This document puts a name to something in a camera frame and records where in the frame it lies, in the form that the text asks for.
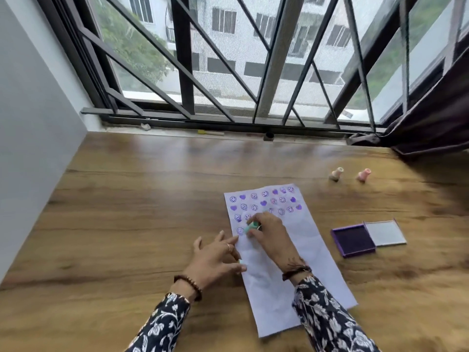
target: bracelet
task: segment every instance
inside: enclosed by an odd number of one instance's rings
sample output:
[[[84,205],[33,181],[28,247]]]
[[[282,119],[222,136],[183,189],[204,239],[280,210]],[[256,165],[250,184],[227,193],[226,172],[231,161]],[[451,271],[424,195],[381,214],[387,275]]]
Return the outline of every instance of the bracelet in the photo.
[[[197,296],[194,301],[202,300],[202,289],[199,288],[199,286],[196,284],[196,282],[194,282],[193,279],[189,278],[187,275],[179,274],[174,276],[174,283],[176,283],[179,279],[184,280],[197,292]]]
[[[300,272],[309,272],[312,273],[312,270],[309,266],[303,265],[303,266],[297,266],[295,269],[290,270],[290,272],[285,272],[282,274],[282,279],[283,281],[290,279],[293,277],[295,274],[300,273]]]

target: floral pattern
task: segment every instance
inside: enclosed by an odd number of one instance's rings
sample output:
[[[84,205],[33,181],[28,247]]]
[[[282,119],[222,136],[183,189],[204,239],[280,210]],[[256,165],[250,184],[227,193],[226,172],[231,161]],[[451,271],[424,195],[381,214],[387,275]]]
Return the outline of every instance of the floral pattern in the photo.
[[[292,306],[317,352],[379,352],[319,279],[303,279],[296,286]],[[171,352],[190,308],[185,297],[168,293],[126,352]]]

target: wall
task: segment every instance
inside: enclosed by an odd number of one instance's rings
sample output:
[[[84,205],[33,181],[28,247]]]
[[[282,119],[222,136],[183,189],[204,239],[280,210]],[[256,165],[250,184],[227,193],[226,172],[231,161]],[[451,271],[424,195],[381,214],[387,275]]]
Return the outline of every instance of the wall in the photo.
[[[86,135],[90,106],[36,0],[0,0],[0,281]]]

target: wooden surface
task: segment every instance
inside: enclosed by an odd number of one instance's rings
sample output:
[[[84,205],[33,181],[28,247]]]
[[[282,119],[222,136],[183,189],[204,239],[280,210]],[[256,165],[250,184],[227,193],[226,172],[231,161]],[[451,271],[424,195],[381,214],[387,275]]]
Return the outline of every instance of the wooden surface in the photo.
[[[230,232],[224,192],[294,182],[383,351],[467,352],[468,169],[466,153],[409,166],[389,149],[90,133],[0,286],[0,350],[125,349],[192,241]],[[341,258],[331,228],[393,217],[408,245]],[[193,306],[176,351],[312,348],[301,328],[259,339],[230,277]]]

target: sleeve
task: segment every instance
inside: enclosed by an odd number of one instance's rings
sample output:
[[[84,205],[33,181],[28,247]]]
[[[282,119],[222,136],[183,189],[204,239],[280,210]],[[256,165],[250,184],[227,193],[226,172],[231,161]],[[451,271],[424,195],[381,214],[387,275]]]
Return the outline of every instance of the sleeve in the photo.
[[[321,284],[310,276],[295,289],[292,304],[317,352],[379,352],[345,310]]]
[[[185,297],[174,293],[166,294],[126,352],[171,352],[176,346],[182,323],[190,308]]]

